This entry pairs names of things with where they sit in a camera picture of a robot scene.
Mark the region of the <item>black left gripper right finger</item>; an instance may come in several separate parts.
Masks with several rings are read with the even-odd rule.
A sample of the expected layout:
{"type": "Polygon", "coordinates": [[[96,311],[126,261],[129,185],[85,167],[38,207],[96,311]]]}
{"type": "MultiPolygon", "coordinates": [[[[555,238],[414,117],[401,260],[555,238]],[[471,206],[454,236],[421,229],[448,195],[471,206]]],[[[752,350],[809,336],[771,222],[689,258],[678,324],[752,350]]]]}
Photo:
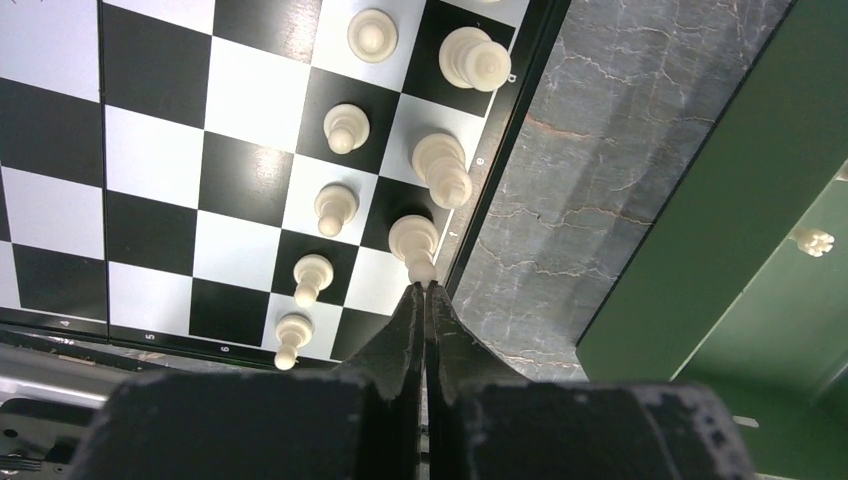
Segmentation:
{"type": "Polygon", "coordinates": [[[425,303],[430,473],[435,479],[469,479],[472,449],[486,439],[477,395],[489,386],[523,386],[529,379],[463,324],[441,284],[426,286],[425,303]]]}

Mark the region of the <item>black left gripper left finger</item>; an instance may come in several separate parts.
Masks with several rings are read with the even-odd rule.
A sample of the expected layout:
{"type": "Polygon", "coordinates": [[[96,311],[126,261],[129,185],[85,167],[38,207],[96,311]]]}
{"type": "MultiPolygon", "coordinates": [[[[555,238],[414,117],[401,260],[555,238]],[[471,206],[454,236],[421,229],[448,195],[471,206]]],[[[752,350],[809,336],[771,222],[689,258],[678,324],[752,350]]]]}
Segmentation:
{"type": "Polygon", "coordinates": [[[362,382],[355,479],[416,479],[424,357],[425,291],[406,288],[389,323],[335,370],[362,382]]]}

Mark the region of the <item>white chess bishop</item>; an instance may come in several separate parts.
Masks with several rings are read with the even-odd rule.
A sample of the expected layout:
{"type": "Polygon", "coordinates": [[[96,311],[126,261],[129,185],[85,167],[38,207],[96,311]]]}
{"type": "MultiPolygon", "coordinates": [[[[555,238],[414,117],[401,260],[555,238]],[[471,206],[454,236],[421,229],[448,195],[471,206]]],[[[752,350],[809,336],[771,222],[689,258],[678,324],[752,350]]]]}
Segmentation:
{"type": "Polygon", "coordinates": [[[433,222],[420,215],[403,216],[391,226],[390,251],[406,266],[411,284],[420,283],[427,288],[437,279],[434,254],[438,241],[433,222]]]}

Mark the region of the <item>green plastic tray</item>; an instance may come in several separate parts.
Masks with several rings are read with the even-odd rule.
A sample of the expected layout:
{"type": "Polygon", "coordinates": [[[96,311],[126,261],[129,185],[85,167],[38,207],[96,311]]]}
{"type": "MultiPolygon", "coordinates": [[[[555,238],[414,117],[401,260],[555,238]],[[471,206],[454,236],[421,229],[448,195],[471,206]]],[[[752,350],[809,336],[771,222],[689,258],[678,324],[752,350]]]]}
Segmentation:
{"type": "Polygon", "coordinates": [[[759,473],[845,478],[846,161],[847,5],[796,1],[581,335],[588,378],[705,384],[759,473]]]}

